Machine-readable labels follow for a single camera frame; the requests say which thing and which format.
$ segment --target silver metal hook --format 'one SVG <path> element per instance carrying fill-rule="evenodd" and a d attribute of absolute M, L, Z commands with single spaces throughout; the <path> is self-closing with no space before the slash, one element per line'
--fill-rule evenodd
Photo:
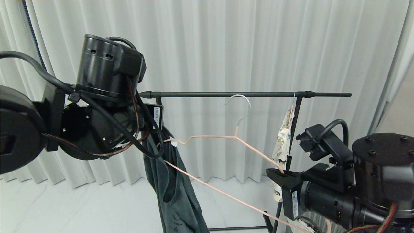
<path fill-rule="evenodd" d="M 247 111 L 247 114 L 243 118 L 241 118 L 238 121 L 238 123 L 237 123 L 237 126 L 239 126 L 240 125 L 240 122 L 242 120 L 244 120 L 246 117 L 249 116 L 249 114 L 250 114 L 250 108 L 252 107 L 252 105 L 250 104 L 250 101 L 249 101 L 249 99 L 246 96 L 244 96 L 244 95 L 233 95 L 232 97 L 230 97 L 230 99 L 225 104 L 223 104 L 223 106 L 226 105 L 226 104 L 228 104 L 233 97 L 243 97 L 243 98 L 245 98 L 247 100 L 247 103 L 249 103 L 249 110 Z"/>

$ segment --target hanging garment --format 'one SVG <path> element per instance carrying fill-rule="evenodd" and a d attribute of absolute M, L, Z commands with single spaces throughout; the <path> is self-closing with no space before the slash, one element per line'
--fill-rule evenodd
<path fill-rule="evenodd" d="M 285 118 L 283 119 L 282 126 L 280 127 L 279 133 L 276 137 L 276 144 L 273 149 L 272 159 L 281 167 L 283 170 L 286 169 L 287 156 L 289 155 L 289 146 L 291 140 L 291 127 L 292 121 L 295 116 L 295 107 L 291 107 L 287 110 Z M 279 202 L 282 199 L 282 188 L 273 182 L 274 196 L 273 198 Z"/>
<path fill-rule="evenodd" d="M 165 139 L 173 137 L 163 129 Z M 157 136 L 150 135 L 142 144 L 152 153 L 158 153 Z M 186 170 L 178 149 L 164 143 L 165 151 L 158 159 L 144 156 L 147 179 L 154 188 L 164 233 L 208 233 L 200 204 L 195 196 L 190 179 L 167 165 L 164 160 Z"/>

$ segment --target patterned cloth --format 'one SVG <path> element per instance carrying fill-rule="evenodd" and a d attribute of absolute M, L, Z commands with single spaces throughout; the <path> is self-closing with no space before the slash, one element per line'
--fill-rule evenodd
<path fill-rule="evenodd" d="M 273 149 L 272 159 L 284 170 L 286 169 L 287 156 L 289 155 L 290 133 L 292 121 L 295 116 L 295 107 L 289 108 L 283 119 L 282 126 L 276 137 L 276 145 Z M 282 199 L 282 188 L 273 182 L 274 196 L 273 198 L 279 202 Z"/>

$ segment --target marble tile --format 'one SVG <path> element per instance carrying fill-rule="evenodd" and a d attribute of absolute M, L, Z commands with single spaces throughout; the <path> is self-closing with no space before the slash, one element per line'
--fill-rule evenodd
<path fill-rule="evenodd" d="M 210 228 L 264 225 L 260 213 L 197 181 L 192 183 Z M 266 177 L 261 183 L 248 179 L 245 184 L 234 177 L 227 181 L 212 178 L 209 184 L 275 213 L 277 204 Z M 1 233 L 162 233 L 156 195 L 146 179 L 133 185 L 95 182 L 76 189 L 66 181 L 52 185 L 35 184 L 32 180 L 0 180 L 0 210 Z M 228 232 L 265 233 L 267 230 Z M 282 224 L 278 232 L 284 232 Z"/>

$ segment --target curtain fold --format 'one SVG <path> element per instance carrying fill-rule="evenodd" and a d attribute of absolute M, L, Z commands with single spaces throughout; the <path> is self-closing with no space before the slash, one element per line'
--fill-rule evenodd
<path fill-rule="evenodd" d="M 408 1 L 26 1 L 49 72 L 76 83 L 85 34 L 120 36 L 145 56 L 139 91 L 351 92 L 351 98 L 304 99 L 296 133 L 342 118 L 350 141 L 367 134 L 402 32 Z M 2 50 L 36 55 L 20 2 L 0 2 Z M 41 97 L 42 81 L 21 61 L 0 62 L 2 84 Z M 249 98 L 252 111 L 239 137 L 271 156 L 293 98 Z M 240 98 L 164 98 L 165 126 L 178 138 L 233 134 L 247 111 Z M 340 129 L 335 129 L 340 137 Z M 260 181 L 269 163 L 233 140 L 195 139 L 179 145 L 188 171 L 204 180 L 236 176 Z M 311 161 L 294 143 L 292 170 Z M 131 148 L 108 160 L 80 161 L 43 152 L 4 179 L 66 179 L 129 184 L 145 177 L 142 153 Z"/>

